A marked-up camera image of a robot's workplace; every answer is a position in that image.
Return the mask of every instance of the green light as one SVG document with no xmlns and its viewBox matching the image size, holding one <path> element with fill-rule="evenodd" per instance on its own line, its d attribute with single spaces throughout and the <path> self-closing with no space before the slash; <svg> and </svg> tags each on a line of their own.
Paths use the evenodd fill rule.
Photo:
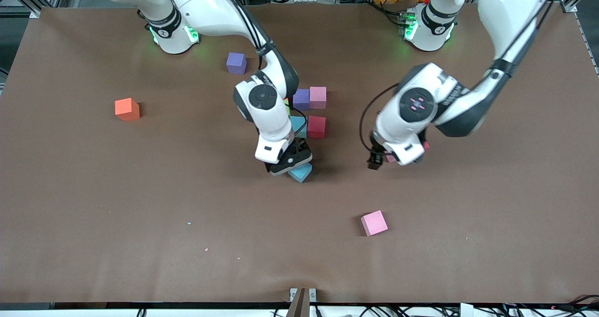
<svg viewBox="0 0 599 317">
<path fill-rule="evenodd" d="M 451 37 L 451 31 L 453 30 L 455 23 L 451 24 L 451 27 L 449 27 L 449 31 L 447 31 L 447 37 L 445 37 L 445 40 L 448 40 Z"/>
<path fill-rule="evenodd" d="M 158 38 L 156 37 L 156 33 L 152 27 L 150 27 L 150 32 L 152 33 L 152 36 L 154 36 L 154 43 L 158 44 Z"/>
<path fill-rule="evenodd" d="M 418 21 L 414 21 L 410 25 L 410 27 L 406 28 L 406 39 L 412 40 L 414 38 L 414 34 L 416 33 L 417 29 L 418 29 Z"/>
<path fill-rule="evenodd" d="M 185 26 L 185 32 L 188 34 L 189 40 L 192 43 L 196 43 L 199 41 L 199 34 L 192 27 Z"/>
</svg>

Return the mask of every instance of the cyan cube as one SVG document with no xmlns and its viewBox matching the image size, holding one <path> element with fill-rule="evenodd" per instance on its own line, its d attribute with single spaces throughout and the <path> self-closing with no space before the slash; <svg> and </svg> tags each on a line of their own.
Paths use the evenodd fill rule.
<svg viewBox="0 0 599 317">
<path fill-rule="evenodd" d="M 230 52 L 229 58 L 226 60 L 226 67 L 231 74 L 245 74 L 248 61 L 246 55 L 237 52 Z"/>
<path fill-rule="evenodd" d="M 295 135 L 296 138 L 308 138 L 308 124 L 304 125 L 307 121 L 304 120 L 304 117 L 291 116 L 291 126 L 293 126 L 293 132 L 297 132 L 297 130 L 304 126 L 301 131 Z"/>
<path fill-rule="evenodd" d="M 310 110 L 310 89 L 299 88 L 293 95 L 293 107 L 300 111 Z"/>
<path fill-rule="evenodd" d="M 312 165 L 310 165 L 309 162 L 306 162 L 304 165 L 293 168 L 287 173 L 297 180 L 298 183 L 303 183 L 304 180 L 310 175 L 310 172 L 312 172 Z"/>
</svg>

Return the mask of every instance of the table surface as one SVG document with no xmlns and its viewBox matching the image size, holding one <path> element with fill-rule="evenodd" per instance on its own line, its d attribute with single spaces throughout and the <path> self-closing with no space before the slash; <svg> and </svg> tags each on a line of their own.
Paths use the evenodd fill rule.
<svg viewBox="0 0 599 317">
<path fill-rule="evenodd" d="M 45 9 L 0 103 L 3 302 L 566 302 L 599 291 L 599 95 L 575 16 L 554 7 L 530 54 L 466 138 L 430 130 L 419 165 L 368 170 L 366 103 L 434 61 L 472 86 L 492 44 L 467 6 L 443 49 L 419 52 L 368 6 L 252 12 L 325 85 L 327 137 L 304 184 L 253 157 L 232 101 L 241 37 L 167 55 L 130 9 Z M 143 117 L 126 123 L 116 99 Z M 366 119 L 368 127 L 377 103 Z M 389 230 L 359 218 L 382 210 Z"/>
</svg>

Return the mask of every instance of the light blue cube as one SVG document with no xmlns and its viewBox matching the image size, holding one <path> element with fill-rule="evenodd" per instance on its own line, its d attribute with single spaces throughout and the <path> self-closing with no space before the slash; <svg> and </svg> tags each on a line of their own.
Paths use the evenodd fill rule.
<svg viewBox="0 0 599 317">
<path fill-rule="evenodd" d="M 296 138 L 308 138 L 308 123 L 307 119 L 300 116 L 291 116 L 291 126 L 293 127 L 293 132 L 296 132 L 300 127 L 304 125 L 304 128 L 295 135 Z"/>
<path fill-rule="evenodd" d="M 304 165 L 293 168 L 287 173 L 297 180 L 298 183 L 303 183 L 304 180 L 310 175 L 310 172 L 312 172 L 312 165 L 310 165 L 309 162 L 306 162 Z"/>
</svg>

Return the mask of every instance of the floor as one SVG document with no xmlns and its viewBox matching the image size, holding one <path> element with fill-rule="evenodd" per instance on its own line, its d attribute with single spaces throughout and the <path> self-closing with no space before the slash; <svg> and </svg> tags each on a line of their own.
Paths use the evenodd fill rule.
<svg viewBox="0 0 599 317">
<path fill-rule="evenodd" d="M 109 0 L 69 0 L 68 5 L 72 7 L 130 7 L 130 5 L 120 5 Z M 599 0 L 583 0 L 577 8 L 578 18 L 591 52 L 595 54 L 595 57 L 599 56 L 599 14 L 597 14 Z M 5 70 L 10 70 L 27 22 L 26 18 L 0 18 L 0 67 Z"/>
</svg>

